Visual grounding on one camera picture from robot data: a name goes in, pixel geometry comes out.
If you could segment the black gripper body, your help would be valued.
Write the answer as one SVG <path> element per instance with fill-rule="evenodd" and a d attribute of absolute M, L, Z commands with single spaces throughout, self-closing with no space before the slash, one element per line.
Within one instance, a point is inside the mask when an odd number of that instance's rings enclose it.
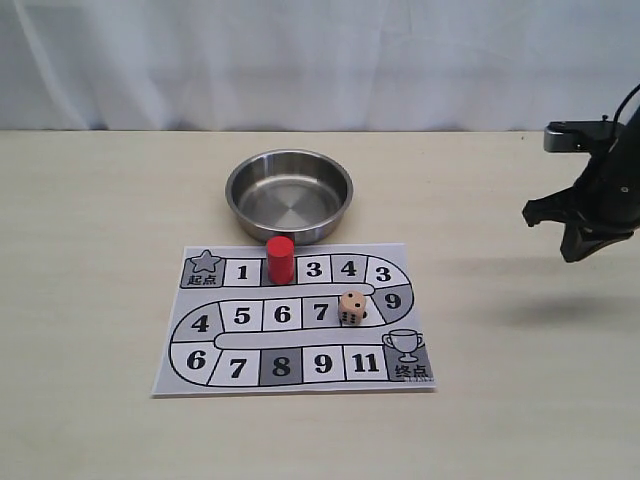
<path fill-rule="evenodd" d="M 587 228 L 611 233 L 639 228 L 639 109 L 611 148 L 589 160 L 574 186 Z"/>

